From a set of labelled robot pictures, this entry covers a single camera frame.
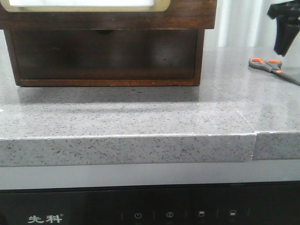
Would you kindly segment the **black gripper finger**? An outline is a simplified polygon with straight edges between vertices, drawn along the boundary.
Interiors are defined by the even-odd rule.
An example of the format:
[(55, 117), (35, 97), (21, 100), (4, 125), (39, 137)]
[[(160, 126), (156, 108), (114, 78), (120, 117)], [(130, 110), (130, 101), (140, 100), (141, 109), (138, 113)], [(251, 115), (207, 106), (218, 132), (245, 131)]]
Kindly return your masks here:
[(285, 56), (299, 33), (299, 20), (277, 20), (277, 35), (274, 51)]

